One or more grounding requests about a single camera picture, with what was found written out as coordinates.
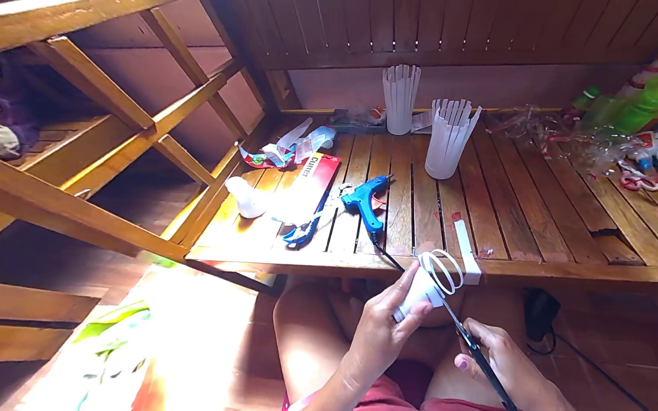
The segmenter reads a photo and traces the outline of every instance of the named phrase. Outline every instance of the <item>wooden table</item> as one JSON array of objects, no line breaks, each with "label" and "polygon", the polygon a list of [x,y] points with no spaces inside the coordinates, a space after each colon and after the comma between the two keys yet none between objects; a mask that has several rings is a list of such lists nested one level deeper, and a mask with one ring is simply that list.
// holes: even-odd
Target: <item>wooden table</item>
[{"label": "wooden table", "polygon": [[[275,137],[303,119],[286,116]],[[315,116],[309,131],[324,121]],[[483,285],[658,291],[658,192],[581,178],[568,160],[546,160],[529,142],[492,137],[484,128],[476,127],[458,171],[443,181],[424,170],[428,135],[339,134],[329,151],[342,158],[334,186],[394,174],[382,195],[388,210],[379,219],[384,247],[403,266],[434,248],[460,257],[450,218],[460,211]],[[243,177],[259,190],[280,193],[299,171],[251,170]],[[311,242],[293,251],[280,238],[286,232],[281,223],[267,216],[243,219],[229,197],[187,259],[223,271],[397,277],[359,215],[340,211],[324,215]]]}]

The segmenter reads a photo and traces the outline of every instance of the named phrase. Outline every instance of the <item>plastic scraps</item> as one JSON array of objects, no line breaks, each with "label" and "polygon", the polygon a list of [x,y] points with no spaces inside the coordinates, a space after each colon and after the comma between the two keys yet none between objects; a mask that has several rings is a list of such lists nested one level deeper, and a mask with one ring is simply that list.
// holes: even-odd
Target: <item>plastic scraps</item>
[{"label": "plastic scraps", "polygon": [[331,148],[336,135],[336,131],[331,127],[321,126],[306,137],[300,138],[312,121],[312,118],[307,118],[304,123],[281,137],[277,143],[264,145],[261,148],[262,154],[250,154],[239,147],[243,161],[255,168],[285,168],[293,164],[303,164],[321,147]]}]

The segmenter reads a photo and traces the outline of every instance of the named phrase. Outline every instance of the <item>plastic wrapper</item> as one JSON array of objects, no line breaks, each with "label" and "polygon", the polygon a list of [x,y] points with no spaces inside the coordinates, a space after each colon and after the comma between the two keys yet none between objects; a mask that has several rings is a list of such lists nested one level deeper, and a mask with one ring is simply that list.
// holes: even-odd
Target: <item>plastic wrapper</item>
[{"label": "plastic wrapper", "polygon": [[486,125],[491,135],[533,144],[546,158],[569,159],[583,175],[619,176],[618,162],[625,161],[641,143],[634,136],[616,133],[610,126],[583,129],[578,123],[571,129],[557,112],[543,111],[535,105],[488,113]]}]

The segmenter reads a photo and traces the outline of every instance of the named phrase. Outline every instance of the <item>finger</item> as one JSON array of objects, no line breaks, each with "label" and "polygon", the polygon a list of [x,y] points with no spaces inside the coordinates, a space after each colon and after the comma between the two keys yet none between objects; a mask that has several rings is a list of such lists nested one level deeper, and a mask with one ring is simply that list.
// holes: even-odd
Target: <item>finger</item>
[{"label": "finger", "polygon": [[410,285],[413,283],[413,277],[415,277],[415,272],[418,270],[418,267],[420,267],[420,262],[418,262],[418,260],[413,261],[413,264],[405,270],[395,284],[388,287],[386,290],[387,295],[384,300],[389,306],[397,308],[402,304],[405,296],[410,290]]},{"label": "finger", "polygon": [[481,344],[485,345],[487,348],[493,348],[496,345],[498,334],[492,331],[491,327],[487,324],[482,324],[481,322],[469,317],[463,322],[463,326],[472,336],[480,339]]},{"label": "finger", "polygon": [[396,327],[398,339],[405,342],[410,334],[420,327],[423,319],[432,309],[433,304],[430,301],[421,301],[411,307],[410,313]]},{"label": "finger", "polygon": [[479,364],[477,364],[470,356],[466,354],[458,354],[453,359],[453,365],[462,370],[464,374],[481,382],[484,386],[491,388],[491,384],[486,378],[486,375],[484,375],[484,372],[481,371],[481,367],[479,367]]}]

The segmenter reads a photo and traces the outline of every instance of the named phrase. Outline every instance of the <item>black power cord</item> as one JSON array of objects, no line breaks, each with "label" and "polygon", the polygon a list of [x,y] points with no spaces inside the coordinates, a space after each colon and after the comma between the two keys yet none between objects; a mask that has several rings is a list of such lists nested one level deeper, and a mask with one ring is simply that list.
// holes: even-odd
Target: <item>black power cord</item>
[{"label": "black power cord", "polygon": [[538,351],[535,350],[530,344],[527,344],[527,348],[535,352],[536,354],[540,355],[550,355],[556,348],[557,346],[557,339],[560,339],[560,341],[563,341],[565,344],[567,344],[568,347],[570,347],[573,351],[575,351],[576,354],[580,355],[582,359],[584,359],[588,364],[593,366],[599,373],[605,377],[608,382],[613,384],[614,387],[616,387],[619,391],[621,391],[622,394],[626,396],[631,402],[636,404],[639,408],[643,409],[644,411],[651,411],[649,408],[647,408],[644,404],[641,403],[641,401],[638,400],[638,398],[634,397],[629,391],[626,390],[626,388],[622,387],[621,384],[619,384],[613,377],[608,375],[606,371],[603,371],[601,367],[598,366],[595,362],[593,362],[592,359],[589,359],[587,355],[583,354],[578,348],[576,348],[570,341],[567,341],[564,337],[562,337],[560,334],[556,333],[555,330],[550,326],[550,331],[549,333],[553,336],[553,347],[548,350],[548,351]]}]

